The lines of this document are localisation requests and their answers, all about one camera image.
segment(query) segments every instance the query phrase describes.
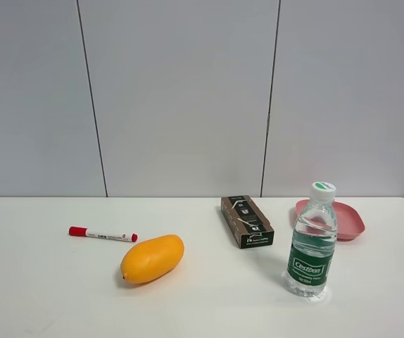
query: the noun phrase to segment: dark cardboard box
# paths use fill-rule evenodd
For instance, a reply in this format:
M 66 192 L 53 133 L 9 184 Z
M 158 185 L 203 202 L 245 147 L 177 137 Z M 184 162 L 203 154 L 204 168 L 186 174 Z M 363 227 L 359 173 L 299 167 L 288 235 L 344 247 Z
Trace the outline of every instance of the dark cardboard box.
M 222 197 L 221 211 L 240 249 L 272 245 L 274 229 L 249 195 Z

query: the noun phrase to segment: plastic bottle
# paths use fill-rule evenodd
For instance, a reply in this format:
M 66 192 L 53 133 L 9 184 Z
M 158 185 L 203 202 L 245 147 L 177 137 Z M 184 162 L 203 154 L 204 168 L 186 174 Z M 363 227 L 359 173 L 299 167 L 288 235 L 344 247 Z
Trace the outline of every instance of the plastic bottle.
M 332 206 L 335 193 L 330 183 L 313 183 L 310 201 L 296 219 L 286 273 L 294 294 L 317 296 L 326 285 L 338 232 Z

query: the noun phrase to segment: pink dish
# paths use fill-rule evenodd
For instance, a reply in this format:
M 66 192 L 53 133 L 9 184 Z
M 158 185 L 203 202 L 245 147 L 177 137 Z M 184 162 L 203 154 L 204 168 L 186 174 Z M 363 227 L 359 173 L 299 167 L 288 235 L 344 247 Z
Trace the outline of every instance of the pink dish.
M 296 203 L 297 216 L 301 214 L 308 201 L 309 199 L 303 199 Z M 338 239 L 340 241 L 350 241 L 365 231 L 365 224 L 363 224 L 362 218 L 353 207 L 340 202 L 334 202 L 332 205 L 338 221 Z

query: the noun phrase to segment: green bottle label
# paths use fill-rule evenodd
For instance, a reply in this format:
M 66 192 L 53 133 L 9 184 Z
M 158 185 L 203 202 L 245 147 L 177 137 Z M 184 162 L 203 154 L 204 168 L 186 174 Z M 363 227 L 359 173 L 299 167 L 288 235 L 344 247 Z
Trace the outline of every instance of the green bottle label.
M 288 273 L 298 282 L 317 286 L 324 284 L 330 268 L 332 255 L 327 257 L 309 256 L 291 245 L 288 261 Z

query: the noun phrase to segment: yellow mango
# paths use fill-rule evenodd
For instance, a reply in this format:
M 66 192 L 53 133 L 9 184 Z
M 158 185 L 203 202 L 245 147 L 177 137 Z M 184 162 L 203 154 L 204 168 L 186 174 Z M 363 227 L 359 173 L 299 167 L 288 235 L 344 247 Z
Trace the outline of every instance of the yellow mango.
M 183 253 L 183 241 L 175 234 L 138 243 L 125 254 L 120 264 L 122 278 L 132 284 L 155 280 L 175 268 Z

